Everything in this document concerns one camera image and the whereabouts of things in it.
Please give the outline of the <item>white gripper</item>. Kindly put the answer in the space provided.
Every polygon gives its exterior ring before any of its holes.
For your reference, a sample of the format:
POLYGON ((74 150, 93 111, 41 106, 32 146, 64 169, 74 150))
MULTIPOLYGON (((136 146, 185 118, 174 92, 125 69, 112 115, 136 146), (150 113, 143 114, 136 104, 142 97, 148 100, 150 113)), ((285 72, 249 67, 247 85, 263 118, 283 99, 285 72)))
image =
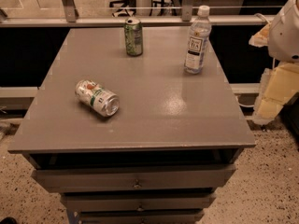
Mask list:
POLYGON ((299 92, 298 1, 288 0, 271 25, 266 24, 249 40, 253 47, 268 46, 269 55, 280 61, 276 68, 266 68, 262 74, 252 115, 255 124, 266 125, 274 120, 283 106, 299 92))

